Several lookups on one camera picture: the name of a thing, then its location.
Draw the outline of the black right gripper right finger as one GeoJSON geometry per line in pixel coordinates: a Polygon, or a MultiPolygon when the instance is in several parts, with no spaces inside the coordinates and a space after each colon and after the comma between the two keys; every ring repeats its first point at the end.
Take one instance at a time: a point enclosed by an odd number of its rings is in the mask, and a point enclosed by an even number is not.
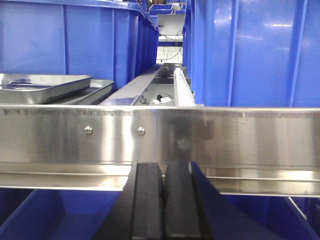
{"type": "Polygon", "coordinates": [[[164,193],[168,240],[280,239],[221,195],[195,162],[169,163],[164,193]]]}

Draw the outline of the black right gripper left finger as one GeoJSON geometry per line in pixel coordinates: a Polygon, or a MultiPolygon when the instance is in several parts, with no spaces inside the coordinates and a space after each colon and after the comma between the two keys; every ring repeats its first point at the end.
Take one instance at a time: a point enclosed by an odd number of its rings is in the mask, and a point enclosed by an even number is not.
{"type": "Polygon", "coordinates": [[[134,164],[93,240],[164,240],[164,190],[157,163],[134,164]]]}

